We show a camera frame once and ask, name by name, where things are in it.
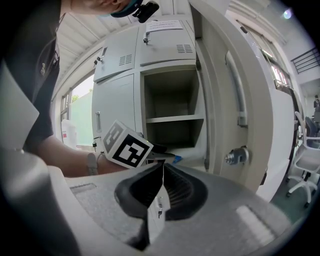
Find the floor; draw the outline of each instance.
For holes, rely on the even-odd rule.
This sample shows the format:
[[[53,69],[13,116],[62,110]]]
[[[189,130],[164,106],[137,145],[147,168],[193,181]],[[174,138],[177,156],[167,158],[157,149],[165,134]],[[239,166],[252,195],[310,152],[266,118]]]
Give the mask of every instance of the floor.
[[[282,210],[292,223],[298,221],[307,212],[304,208],[304,205],[307,202],[307,194],[303,187],[294,191],[289,198],[286,197],[289,189],[295,184],[297,184],[297,181],[290,180],[286,183],[286,179],[284,179],[271,200],[271,203]]]

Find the black clip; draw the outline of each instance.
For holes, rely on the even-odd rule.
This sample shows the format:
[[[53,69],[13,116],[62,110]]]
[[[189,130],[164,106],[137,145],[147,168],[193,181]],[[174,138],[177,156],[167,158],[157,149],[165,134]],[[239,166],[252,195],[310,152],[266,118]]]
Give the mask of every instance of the black clip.
[[[145,23],[158,10],[159,4],[155,1],[150,1],[146,5],[141,4],[137,12],[132,16],[138,18],[140,23]]]

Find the ceiling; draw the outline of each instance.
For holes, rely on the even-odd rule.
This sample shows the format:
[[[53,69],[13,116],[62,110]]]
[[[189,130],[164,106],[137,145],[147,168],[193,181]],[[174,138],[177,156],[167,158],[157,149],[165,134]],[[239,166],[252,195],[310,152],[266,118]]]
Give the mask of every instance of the ceiling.
[[[300,85],[305,97],[314,97],[320,95],[320,78]]]
[[[160,5],[160,8],[153,17],[190,14],[188,0],[155,1]],[[77,59],[92,45],[103,40],[108,34],[137,21],[137,18],[132,15],[113,18],[111,16],[66,14],[57,32],[60,51],[60,73],[57,84]]]

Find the door handle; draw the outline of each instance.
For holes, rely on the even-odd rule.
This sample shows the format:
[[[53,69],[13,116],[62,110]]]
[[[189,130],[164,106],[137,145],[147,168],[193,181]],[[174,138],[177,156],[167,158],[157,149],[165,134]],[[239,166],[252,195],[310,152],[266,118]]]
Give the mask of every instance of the door handle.
[[[238,108],[238,126],[247,127],[248,126],[248,113],[246,106],[246,97],[244,92],[244,86],[241,81],[239,71],[237,69],[234,58],[232,57],[230,51],[225,55],[225,63],[229,68],[232,80],[235,86],[235,94]]]
[[[96,132],[101,133],[101,119],[100,119],[100,111],[95,112],[95,117],[96,117]]]

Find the door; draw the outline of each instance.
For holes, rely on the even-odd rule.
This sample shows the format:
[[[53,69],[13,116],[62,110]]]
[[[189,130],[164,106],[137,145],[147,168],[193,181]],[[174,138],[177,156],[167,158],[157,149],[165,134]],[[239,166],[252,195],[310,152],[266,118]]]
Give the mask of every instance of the door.
[[[235,20],[204,1],[189,0],[195,33],[197,69],[203,86],[209,172],[257,191],[268,165],[273,137],[270,90],[274,83],[263,55]],[[229,52],[232,68],[226,65]],[[236,86],[243,90],[247,126],[238,125]],[[225,163],[231,150],[246,145],[249,162]]]
[[[100,55],[101,61],[95,68],[95,83],[135,67],[138,31],[139,27],[135,26],[106,39]]]
[[[153,31],[146,34],[146,25],[141,26],[138,38],[140,66],[175,60],[195,60],[196,53],[184,24],[183,29]]]
[[[103,139],[115,120],[136,130],[133,74],[110,82],[94,84],[92,95],[94,138]],[[97,151],[103,150],[100,139],[97,139],[96,142]]]

